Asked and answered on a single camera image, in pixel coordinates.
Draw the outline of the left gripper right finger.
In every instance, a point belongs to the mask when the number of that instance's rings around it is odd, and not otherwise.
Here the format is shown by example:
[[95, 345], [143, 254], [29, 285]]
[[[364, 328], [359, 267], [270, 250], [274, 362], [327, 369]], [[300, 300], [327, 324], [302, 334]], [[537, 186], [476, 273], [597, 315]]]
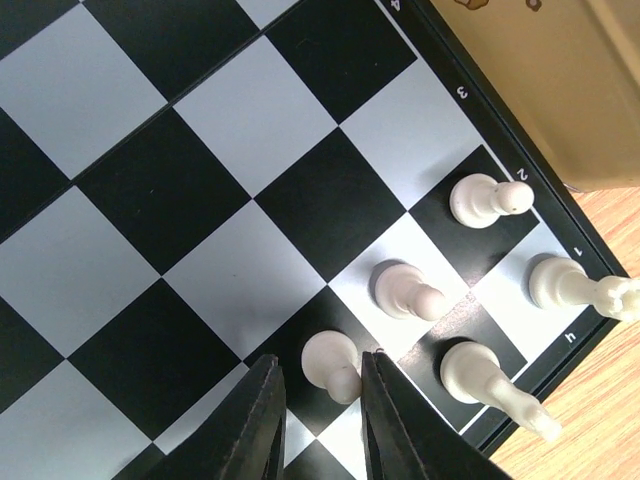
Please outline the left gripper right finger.
[[362, 354], [362, 433], [369, 479], [507, 479], [455, 432], [384, 353]]

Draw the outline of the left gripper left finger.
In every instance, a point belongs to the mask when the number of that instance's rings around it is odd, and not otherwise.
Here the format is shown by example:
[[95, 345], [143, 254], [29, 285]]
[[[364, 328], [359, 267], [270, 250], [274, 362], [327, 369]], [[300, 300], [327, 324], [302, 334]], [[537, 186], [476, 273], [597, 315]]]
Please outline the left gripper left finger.
[[261, 356], [204, 423], [147, 479], [282, 479], [286, 389], [273, 354]]

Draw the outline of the fourteenth white chess pawn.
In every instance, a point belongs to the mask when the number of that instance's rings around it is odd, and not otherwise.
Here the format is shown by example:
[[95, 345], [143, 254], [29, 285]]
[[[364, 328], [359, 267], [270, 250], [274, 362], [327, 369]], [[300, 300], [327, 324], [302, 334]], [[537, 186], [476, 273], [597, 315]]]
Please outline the fourteenth white chess pawn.
[[358, 350], [354, 342], [334, 330], [313, 335], [301, 353], [305, 378], [342, 405], [353, 403], [361, 395], [362, 381], [357, 360]]

